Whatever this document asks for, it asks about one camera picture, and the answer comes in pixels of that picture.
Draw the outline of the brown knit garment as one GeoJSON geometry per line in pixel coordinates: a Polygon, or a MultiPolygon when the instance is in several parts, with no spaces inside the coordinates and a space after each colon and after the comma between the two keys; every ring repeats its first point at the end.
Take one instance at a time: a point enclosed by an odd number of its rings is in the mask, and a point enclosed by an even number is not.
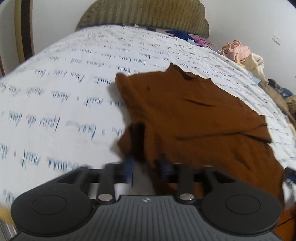
{"type": "Polygon", "coordinates": [[[167,70],[115,77],[131,122],[120,150],[149,168],[156,160],[205,165],[284,202],[283,167],[270,147],[265,117],[212,80],[171,64],[167,70]]]}

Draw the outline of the white script-print bed sheet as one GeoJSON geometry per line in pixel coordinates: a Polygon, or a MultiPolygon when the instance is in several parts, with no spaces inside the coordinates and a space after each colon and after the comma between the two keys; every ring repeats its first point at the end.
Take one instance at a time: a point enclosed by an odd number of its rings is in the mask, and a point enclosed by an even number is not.
{"type": "Polygon", "coordinates": [[[104,25],[65,37],[1,79],[1,206],[82,165],[119,161],[115,142],[128,112],[116,74],[164,71],[171,63],[263,114],[276,159],[295,167],[287,117],[244,68],[162,33],[104,25]]]}

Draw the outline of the light blue garment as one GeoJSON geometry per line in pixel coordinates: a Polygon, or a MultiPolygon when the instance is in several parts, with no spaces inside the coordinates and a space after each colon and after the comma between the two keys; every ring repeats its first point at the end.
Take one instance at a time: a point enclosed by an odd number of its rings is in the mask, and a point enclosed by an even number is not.
{"type": "Polygon", "coordinates": [[[260,79],[258,79],[257,77],[255,77],[255,76],[253,76],[253,75],[251,75],[251,79],[252,79],[252,81],[253,81],[256,85],[259,85],[259,83],[261,82],[260,79]]]}

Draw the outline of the purple garment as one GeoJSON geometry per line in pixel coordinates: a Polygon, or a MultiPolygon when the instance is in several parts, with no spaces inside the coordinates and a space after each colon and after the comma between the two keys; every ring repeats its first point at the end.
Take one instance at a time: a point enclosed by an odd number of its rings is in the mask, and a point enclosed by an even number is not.
{"type": "Polygon", "coordinates": [[[200,46],[200,47],[206,47],[209,48],[209,43],[207,42],[207,40],[201,38],[201,37],[192,37],[194,42],[200,46]]]}

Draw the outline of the navy blue garment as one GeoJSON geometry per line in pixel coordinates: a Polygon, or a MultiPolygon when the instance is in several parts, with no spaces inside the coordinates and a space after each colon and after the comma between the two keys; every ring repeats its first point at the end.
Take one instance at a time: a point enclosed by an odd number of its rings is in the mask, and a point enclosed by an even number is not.
{"type": "Polygon", "coordinates": [[[189,36],[186,32],[184,31],[179,31],[179,30],[169,30],[169,31],[166,31],[166,33],[168,34],[172,34],[174,35],[175,37],[179,38],[179,39],[182,39],[182,40],[188,40],[191,38],[191,36],[189,36]]]}

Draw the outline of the pink garment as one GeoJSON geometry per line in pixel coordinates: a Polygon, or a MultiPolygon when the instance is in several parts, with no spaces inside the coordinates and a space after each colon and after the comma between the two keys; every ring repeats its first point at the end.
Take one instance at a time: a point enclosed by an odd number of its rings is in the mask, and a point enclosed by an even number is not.
{"type": "Polygon", "coordinates": [[[251,54],[251,51],[247,46],[242,45],[240,41],[234,40],[223,45],[221,53],[230,60],[243,64],[251,54]]]}

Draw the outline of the cream fluffy garment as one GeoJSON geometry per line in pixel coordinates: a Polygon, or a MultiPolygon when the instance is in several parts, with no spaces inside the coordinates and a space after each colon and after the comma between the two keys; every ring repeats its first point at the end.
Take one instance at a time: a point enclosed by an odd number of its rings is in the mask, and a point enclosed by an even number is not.
{"type": "Polygon", "coordinates": [[[243,63],[244,67],[250,71],[254,77],[267,84],[268,80],[264,74],[264,60],[261,56],[251,53],[243,63]]]}

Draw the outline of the tan fur-trimmed coat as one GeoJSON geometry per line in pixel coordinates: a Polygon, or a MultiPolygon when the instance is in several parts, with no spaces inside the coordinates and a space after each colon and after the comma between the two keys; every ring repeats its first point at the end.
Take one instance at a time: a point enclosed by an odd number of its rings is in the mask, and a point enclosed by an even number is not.
{"type": "Polygon", "coordinates": [[[271,97],[280,110],[288,117],[290,123],[295,127],[295,118],[290,113],[288,104],[284,98],[265,81],[260,81],[259,86],[271,97]]]}

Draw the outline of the olive scalloped headboard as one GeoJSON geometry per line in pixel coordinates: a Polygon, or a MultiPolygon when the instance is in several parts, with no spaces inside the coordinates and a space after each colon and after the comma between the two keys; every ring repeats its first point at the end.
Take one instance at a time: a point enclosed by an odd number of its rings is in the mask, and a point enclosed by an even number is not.
{"type": "Polygon", "coordinates": [[[93,3],[76,29],[108,24],[136,24],[185,31],[208,38],[205,7],[195,0],[108,0],[93,3]]]}

